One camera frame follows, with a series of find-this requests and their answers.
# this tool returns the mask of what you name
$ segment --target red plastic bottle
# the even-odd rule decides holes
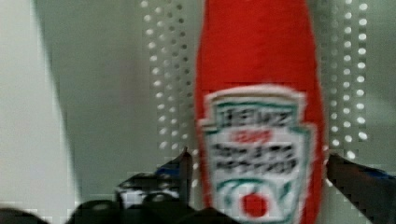
[[[207,0],[195,103],[205,205],[315,223],[324,119],[305,0]],[[252,195],[265,212],[247,212]]]

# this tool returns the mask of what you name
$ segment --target black object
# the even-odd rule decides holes
[[[329,180],[374,224],[396,224],[396,178],[331,154]]]
[[[107,209],[95,210],[101,204]],[[139,205],[117,209],[108,201],[92,201],[79,206],[67,224],[237,224],[214,208],[195,211],[177,198],[161,193],[150,194]]]
[[[48,224],[39,217],[15,208],[0,209],[1,224]]]
[[[66,224],[118,224],[121,209],[118,203],[108,200],[81,204]]]
[[[187,149],[184,147],[178,157],[161,166],[155,172],[156,175],[170,175],[180,179],[180,199],[185,203],[190,201],[192,179],[192,156],[187,152]]]
[[[192,157],[185,147],[174,160],[161,166],[155,174],[138,174],[116,188],[116,199],[122,208],[141,204],[153,193],[167,194],[182,202],[190,200]]]

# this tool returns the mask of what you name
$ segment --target red ketchup bottle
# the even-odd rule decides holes
[[[315,223],[325,126],[305,0],[207,0],[194,97],[205,206]]]

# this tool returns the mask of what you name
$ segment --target heinz logo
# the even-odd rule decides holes
[[[206,96],[200,124],[217,209],[247,224],[298,222],[315,134],[303,113],[304,95],[284,87]]]

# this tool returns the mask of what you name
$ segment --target white label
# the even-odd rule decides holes
[[[200,120],[213,205],[241,223],[299,222],[315,132],[304,95],[260,85],[206,96]]]

